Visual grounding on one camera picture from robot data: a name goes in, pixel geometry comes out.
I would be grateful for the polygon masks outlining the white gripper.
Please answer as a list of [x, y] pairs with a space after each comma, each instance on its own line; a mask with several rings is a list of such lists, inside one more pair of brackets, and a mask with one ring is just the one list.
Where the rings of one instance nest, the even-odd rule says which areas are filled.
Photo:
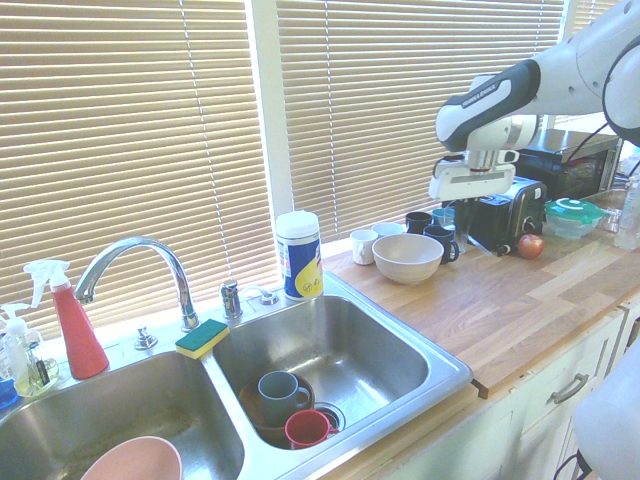
[[451, 201], [455, 211], [464, 209], [463, 199], [475, 199], [475, 208], [485, 204], [483, 196], [505, 193], [512, 185], [516, 169], [510, 164], [494, 166], [488, 172], [472, 172], [461, 161], [440, 160], [434, 167], [429, 195], [437, 201]]

